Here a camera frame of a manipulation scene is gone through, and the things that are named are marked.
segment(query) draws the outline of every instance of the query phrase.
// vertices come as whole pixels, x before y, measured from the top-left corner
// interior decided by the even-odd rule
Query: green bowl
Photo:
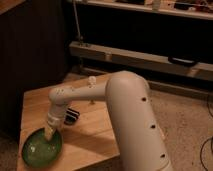
[[[41,128],[33,132],[25,141],[22,158],[29,167],[47,167],[57,159],[62,144],[62,136],[58,131],[50,141],[47,141],[44,137],[44,128]]]

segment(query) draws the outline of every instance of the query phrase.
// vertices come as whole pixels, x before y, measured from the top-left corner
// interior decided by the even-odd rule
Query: screw hole
[[[145,101],[146,101],[146,97],[142,97],[141,100],[142,100],[143,102],[145,102]]]
[[[165,154],[162,154],[161,156],[160,156],[160,158],[165,158],[166,157],[166,155]]]
[[[156,126],[155,126],[155,125],[151,125],[151,126],[150,126],[150,128],[155,129],[155,128],[156,128]]]

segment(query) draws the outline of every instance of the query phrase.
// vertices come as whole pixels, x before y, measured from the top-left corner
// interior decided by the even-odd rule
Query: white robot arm
[[[131,72],[115,73],[104,84],[51,90],[47,139],[63,122],[70,101],[106,100],[116,141],[127,171],[173,171],[149,97],[145,79]]]

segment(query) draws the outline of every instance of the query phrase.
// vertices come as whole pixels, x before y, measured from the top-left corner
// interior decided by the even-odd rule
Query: cable
[[[207,95],[207,100],[206,100],[206,105],[207,105],[207,108],[208,108],[208,111],[209,111],[209,114],[210,116],[213,118],[213,113],[211,111],[211,107],[210,107],[210,103],[209,103],[209,100],[210,100],[210,96],[211,96],[211,92],[208,93]],[[203,168],[208,171],[207,167],[205,166],[204,162],[203,162],[203,157],[202,157],[202,154],[203,154],[203,149],[205,147],[205,145],[211,141],[211,153],[213,155],[213,137],[211,138],[208,138],[206,141],[204,141],[204,143],[202,144],[201,146],[201,149],[200,149],[200,162],[201,162],[201,165],[203,166]]]
[[[209,141],[211,141],[211,152],[213,154],[213,137],[208,138],[206,141],[204,141],[204,143],[202,144],[201,149],[200,149],[200,162],[201,162],[201,165],[203,166],[203,168],[206,171],[208,171],[208,169],[207,169],[207,167],[205,166],[205,164],[203,162],[203,156],[202,156],[202,154],[203,154],[203,149],[204,149],[206,143],[208,143]]]
[[[209,103],[210,97],[211,97],[211,92],[209,92],[208,95],[207,95],[206,105],[207,105],[209,114],[213,118],[213,113],[211,112],[211,107],[210,107],[210,103]]]

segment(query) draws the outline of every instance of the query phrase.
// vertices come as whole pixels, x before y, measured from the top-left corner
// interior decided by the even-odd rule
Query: floor
[[[84,77],[85,75],[69,73],[64,81]],[[200,164],[200,148],[203,142],[213,135],[213,118],[209,114],[206,101],[155,90],[151,91],[150,97],[156,118],[166,136],[165,143],[174,169],[204,170]],[[16,170],[18,145],[1,135],[0,147],[0,170]],[[210,142],[205,145],[202,157],[208,170],[213,170]]]

